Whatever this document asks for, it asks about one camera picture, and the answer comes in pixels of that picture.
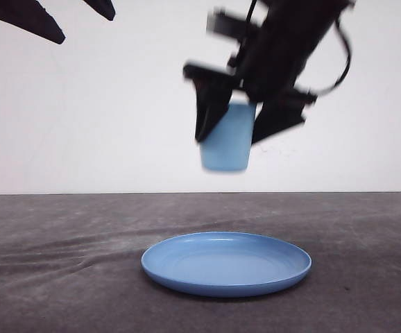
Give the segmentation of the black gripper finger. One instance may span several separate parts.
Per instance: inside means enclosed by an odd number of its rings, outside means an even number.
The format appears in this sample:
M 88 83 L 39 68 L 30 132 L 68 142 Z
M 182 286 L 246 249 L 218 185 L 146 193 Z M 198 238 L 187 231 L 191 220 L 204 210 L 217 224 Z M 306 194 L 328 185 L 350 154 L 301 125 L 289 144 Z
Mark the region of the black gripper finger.
M 0 21 L 56 44 L 65 40 L 62 29 L 38 1 L 0 1 Z
M 111 0 L 84 0 L 84 2 L 108 21 L 114 20 L 116 10 Z

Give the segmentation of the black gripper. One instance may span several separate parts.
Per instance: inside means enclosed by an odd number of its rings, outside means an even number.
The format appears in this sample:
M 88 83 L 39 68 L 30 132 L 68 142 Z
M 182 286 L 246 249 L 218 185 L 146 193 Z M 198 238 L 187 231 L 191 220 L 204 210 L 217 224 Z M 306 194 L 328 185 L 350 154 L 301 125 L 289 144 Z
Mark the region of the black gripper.
M 239 43 L 239 51 L 228 61 L 233 74 L 195 62 L 183 66 L 184 78 L 193 83 L 196 91 L 194 137 L 198 143 L 204 142 L 222 120 L 232 92 L 238 89 L 245 91 L 254 104 L 262 103 L 251 144 L 303 123 L 306 103 L 276 95 L 294 88 L 310 55 L 332 26 L 345 50 L 345 68 L 333 85 L 312 94 L 330 93 L 348 74 L 352 50 L 341 28 L 340 16 L 354 7 L 354 1 L 265 1 L 264 5 L 268 12 L 261 25 L 251 22 L 251 11 L 245 19 L 223 10 L 207 16 L 207 31 Z

